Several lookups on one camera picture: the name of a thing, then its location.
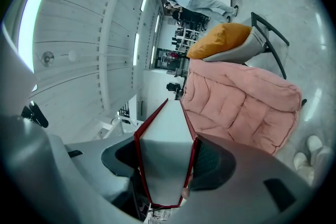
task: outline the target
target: person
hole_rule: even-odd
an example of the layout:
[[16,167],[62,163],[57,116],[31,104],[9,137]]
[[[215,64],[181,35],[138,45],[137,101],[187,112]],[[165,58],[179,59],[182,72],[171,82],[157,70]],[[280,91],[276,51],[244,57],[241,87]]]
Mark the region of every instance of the person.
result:
[[168,0],[173,5],[178,4],[183,8],[189,9],[192,12],[202,13],[208,17],[212,17],[215,20],[225,23],[226,19],[223,16],[224,14],[220,14],[218,12],[214,12],[211,10],[212,8],[220,8],[225,12],[233,14],[233,16],[237,16],[238,6],[230,7],[225,5],[223,2],[218,0]]
[[175,4],[174,6],[168,1],[166,3],[163,4],[163,7],[166,9],[169,9],[170,14],[173,14],[173,12],[177,11],[177,12],[182,12],[183,8],[178,5]]
[[293,159],[294,167],[310,186],[319,187],[331,166],[334,153],[329,147],[323,146],[316,135],[308,137],[307,146],[311,155],[310,161],[304,153],[298,152]]
[[190,28],[195,29],[198,27],[199,23],[202,22],[202,25],[204,27],[205,24],[207,24],[210,19],[208,17],[205,17],[203,20],[203,15],[197,12],[192,12],[186,8],[174,8],[172,4],[169,2],[164,3],[163,6],[169,10],[170,14],[172,17],[177,20],[177,21],[189,21],[190,23]]

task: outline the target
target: pink puffer jacket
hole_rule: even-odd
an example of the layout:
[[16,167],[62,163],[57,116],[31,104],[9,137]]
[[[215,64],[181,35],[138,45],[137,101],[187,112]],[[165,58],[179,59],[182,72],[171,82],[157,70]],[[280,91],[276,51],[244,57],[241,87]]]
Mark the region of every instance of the pink puffer jacket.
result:
[[182,104],[196,132],[274,154],[297,124],[301,91],[267,70],[191,59]]

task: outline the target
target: black chair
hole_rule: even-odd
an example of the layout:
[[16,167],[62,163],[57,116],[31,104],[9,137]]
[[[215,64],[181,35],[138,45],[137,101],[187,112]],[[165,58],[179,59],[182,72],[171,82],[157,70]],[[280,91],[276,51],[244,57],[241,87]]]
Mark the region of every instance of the black chair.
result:
[[168,83],[167,84],[167,90],[173,91],[174,93],[178,94],[179,91],[181,90],[181,86],[178,83]]

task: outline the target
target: red trim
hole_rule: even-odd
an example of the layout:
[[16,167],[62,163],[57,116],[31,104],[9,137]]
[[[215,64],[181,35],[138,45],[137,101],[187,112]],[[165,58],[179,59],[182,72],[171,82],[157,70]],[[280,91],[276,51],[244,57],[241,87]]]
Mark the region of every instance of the red trim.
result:
[[142,164],[141,150],[140,150],[140,137],[144,133],[144,131],[148,128],[148,126],[151,124],[151,122],[155,119],[155,117],[158,115],[158,113],[161,111],[161,109],[164,107],[167,101],[168,101],[168,98],[162,103],[161,106],[159,106],[157,110],[155,110],[155,112],[152,115],[149,116],[147,120],[145,120],[142,123],[142,125],[134,133],[135,148],[136,148],[136,152],[137,152],[138,160],[139,160],[141,180],[142,180],[143,187],[145,188],[145,192],[148,197],[148,200],[151,203],[152,203],[152,199],[148,191],[148,186],[147,186],[147,182],[145,178],[145,172],[144,172],[143,164]]
[[[192,146],[192,149],[191,149],[191,155],[190,155],[187,177],[186,177],[185,182],[184,182],[184,188],[186,188],[188,186],[189,177],[190,177],[191,170],[192,170],[193,164],[194,164],[194,158],[195,158],[195,152],[196,152],[198,138],[197,138],[197,134],[196,134],[196,132],[195,132],[195,130],[194,130],[192,124],[191,124],[191,121],[190,121],[190,119],[187,115],[187,112],[185,111],[181,101],[180,101],[180,104],[181,104],[181,107],[182,107],[182,110],[183,110],[185,120],[187,121],[187,125],[188,125],[189,131],[190,131],[190,135],[191,135],[192,139],[194,140],[194,143],[193,143],[193,146]],[[181,196],[180,201],[178,202],[179,206],[181,205],[182,199],[183,199],[183,197]]]
[[[177,208],[177,207],[180,207],[180,205],[181,205],[181,202],[182,202],[182,199],[183,199],[182,196],[180,197],[180,201],[178,202],[178,205],[166,205],[166,206],[164,206],[164,205],[154,204],[152,202],[151,196],[149,194],[146,178],[145,178],[145,173],[144,173],[144,168],[143,168],[142,158],[141,158],[141,150],[140,150],[140,137],[141,137],[141,135],[148,128],[148,126],[151,124],[151,122],[155,119],[155,117],[158,115],[158,113],[162,110],[162,108],[167,103],[167,101],[168,101],[168,99],[166,99],[161,104],[161,106],[159,106],[159,108],[157,110],[155,110],[155,112],[152,115],[150,115],[149,118],[144,121],[144,123],[142,123],[142,125],[139,127],[139,129],[136,130],[136,132],[134,133],[134,141],[135,141],[135,148],[136,148],[136,152],[137,152],[138,160],[139,160],[141,180],[142,180],[142,184],[144,186],[146,195],[148,197],[148,200],[150,201],[150,203],[152,205],[157,206],[157,207],[162,207],[162,208]],[[184,182],[184,187],[187,187],[188,182],[189,182],[189,177],[190,177],[190,174],[191,174],[191,170],[193,168],[193,163],[194,163],[194,158],[195,158],[195,152],[196,152],[198,138],[197,138],[197,134],[196,134],[196,132],[195,132],[195,130],[194,130],[194,128],[193,128],[193,126],[192,126],[189,118],[188,118],[188,115],[187,115],[187,113],[186,113],[186,111],[185,111],[185,109],[184,109],[181,101],[180,101],[180,104],[181,104],[181,107],[182,107],[182,110],[183,110],[183,114],[184,114],[184,117],[186,119],[186,122],[187,122],[187,125],[188,125],[188,128],[189,128],[191,137],[192,137],[192,139],[194,141],[193,146],[192,146],[190,161],[189,161],[189,167],[188,167],[186,179],[185,179],[185,182]]]

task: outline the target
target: white wall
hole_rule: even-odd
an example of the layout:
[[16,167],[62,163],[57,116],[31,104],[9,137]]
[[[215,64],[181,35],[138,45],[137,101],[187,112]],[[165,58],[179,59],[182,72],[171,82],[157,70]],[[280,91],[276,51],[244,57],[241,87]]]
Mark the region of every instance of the white wall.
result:
[[171,20],[172,18],[173,17],[171,16],[163,16],[158,48],[166,50],[175,50],[176,46],[172,45],[172,37],[175,36],[175,31],[177,30],[177,24],[175,25],[168,24],[168,20]]
[[143,102],[143,114],[139,120],[147,119],[167,98],[175,99],[175,93],[168,91],[168,83],[179,83],[182,87],[183,78],[170,75],[166,70],[146,70],[144,72],[144,86],[141,89],[141,101]]
[[[112,14],[108,41],[101,44],[101,30],[111,0],[42,0],[34,29],[34,68],[38,89],[34,100],[49,121],[48,133],[59,135],[65,143],[87,141],[97,134],[97,120],[106,110],[102,87],[107,87],[109,114],[115,114],[137,92],[142,81],[135,76],[149,67],[153,33],[160,0],[148,0],[140,11],[142,0],[118,0]],[[18,31],[13,32],[17,40]],[[135,33],[139,32],[140,60],[133,67]],[[107,85],[99,77],[98,51],[107,46]],[[72,62],[69,51],[78,57]],[[50,67],[41,64],[44,52],[54,54]]]

